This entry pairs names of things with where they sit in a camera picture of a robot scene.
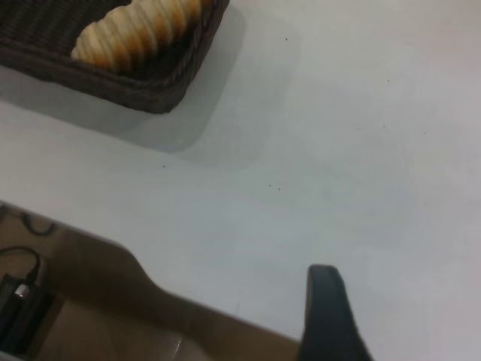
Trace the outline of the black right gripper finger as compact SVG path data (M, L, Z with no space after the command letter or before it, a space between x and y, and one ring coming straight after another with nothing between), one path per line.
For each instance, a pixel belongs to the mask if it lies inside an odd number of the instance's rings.
M340 272L311 265L298 360L372 360L355 322Z

